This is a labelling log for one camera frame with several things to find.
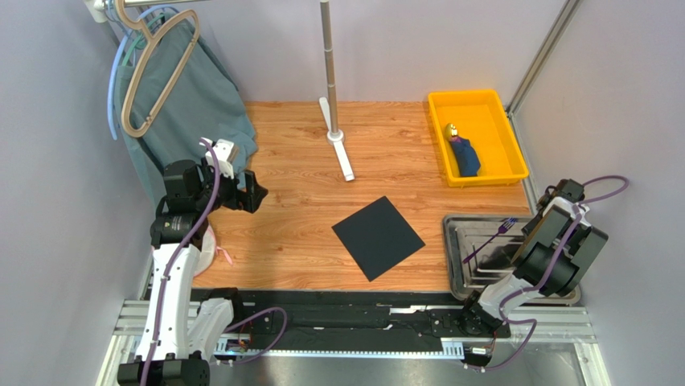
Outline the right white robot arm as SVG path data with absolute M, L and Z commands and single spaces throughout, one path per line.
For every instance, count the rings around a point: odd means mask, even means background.
M 458 317 L 466 335 L 490 335 L 509 322 L 517 307 L 571 293 L 609 240 L 586 214 L 585 187 L 562 179 L 537 203 L 537 214 L 522 229 L 523 243 L 511 258 L 513 271 L 471 294 Z

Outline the black paper napkin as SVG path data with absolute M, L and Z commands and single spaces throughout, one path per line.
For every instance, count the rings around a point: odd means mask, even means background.
M 374 281 L 425 246 L 386 196 L 333 225 L 332 230 L 368 281 Z

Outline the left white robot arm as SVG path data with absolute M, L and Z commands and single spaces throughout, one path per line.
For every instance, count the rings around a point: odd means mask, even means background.
M 117 370 L 120 385 L 207 385 L 213 347 L 234 319 L 236 291 L 201 302 L 189 323 L 191 287 L 209 213 L 220 207 L 255 212 L 268 194 L 251 170 L 243 177 L 203 160 L 172 162 L 162 172 L 166 190 L 150 227 L 154 271 L 150 307 L 133 361 Z

